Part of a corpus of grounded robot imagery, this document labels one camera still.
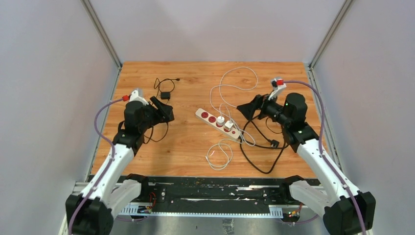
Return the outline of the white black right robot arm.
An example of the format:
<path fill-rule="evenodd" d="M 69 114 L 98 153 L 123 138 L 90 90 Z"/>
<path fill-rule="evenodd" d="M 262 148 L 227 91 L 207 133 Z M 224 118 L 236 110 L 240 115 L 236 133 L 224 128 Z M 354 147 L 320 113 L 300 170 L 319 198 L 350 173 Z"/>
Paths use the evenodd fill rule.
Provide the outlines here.
<path fill-rule="evenodd" d="M 317 176 L 322 193 L 299 176 L 286 179 L 279 197 L 285 204 L 299 201 L 323 219 L 331 235 L 353 235 L 373 227 L 376 200 L 370 192 L 362 192 L 340 171 L 323 147 L 320 137 L 305 121 L 308 106 L 303 95 L 290 93 L 283 105 L 270 95 L 256 95 L 237 106 L 247 120 L 270 118 L 282 127 L 285 142 L 290 145 Z"/>

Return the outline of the white round plug adapter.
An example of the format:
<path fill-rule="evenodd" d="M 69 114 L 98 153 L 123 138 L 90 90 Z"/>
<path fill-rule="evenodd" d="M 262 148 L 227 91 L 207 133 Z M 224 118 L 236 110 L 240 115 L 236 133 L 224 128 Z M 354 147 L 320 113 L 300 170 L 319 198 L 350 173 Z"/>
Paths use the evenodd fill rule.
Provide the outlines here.
<path fill-rule="evenodd" d="M 225 118 L 223 116 L 218 116 L 216 118 L 216 125 L 222 127 L 225 124 Z"/>

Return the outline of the white square charger with sticker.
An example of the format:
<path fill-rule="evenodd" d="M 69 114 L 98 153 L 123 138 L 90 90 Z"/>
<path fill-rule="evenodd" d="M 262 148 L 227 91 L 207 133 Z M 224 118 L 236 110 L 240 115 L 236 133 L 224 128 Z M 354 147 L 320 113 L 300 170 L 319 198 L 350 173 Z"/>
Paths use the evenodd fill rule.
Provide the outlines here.
<path fill-rule="evenodd" d="M 225 124 L 224 124 L 224 130 L 226 132 L 231 131 L 231 129 L 233 128 L 234 123 L 231 120 L 228 120 Z"/>

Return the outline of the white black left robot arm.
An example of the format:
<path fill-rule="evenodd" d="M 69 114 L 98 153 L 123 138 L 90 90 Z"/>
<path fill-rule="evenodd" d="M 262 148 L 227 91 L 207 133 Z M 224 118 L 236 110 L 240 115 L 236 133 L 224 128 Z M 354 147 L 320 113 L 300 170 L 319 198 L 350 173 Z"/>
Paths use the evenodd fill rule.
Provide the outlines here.
<path fill-rule="evenodd" d="M 68 233 L 70 235 L 108 235 L 119 213 L 132 201 L 145 202 L 149 187 L 143 185 L 144 176 L 135 175 L 116 186 L 121 173 L 133 160 L 144 143 L 144 134 L 155 125 L 174 120 L 173 107 L 151 97 L 126 95 L 124 120 L 119 123 L 110 152 L 93 179 L 78 195 L 66 200 Z"/>

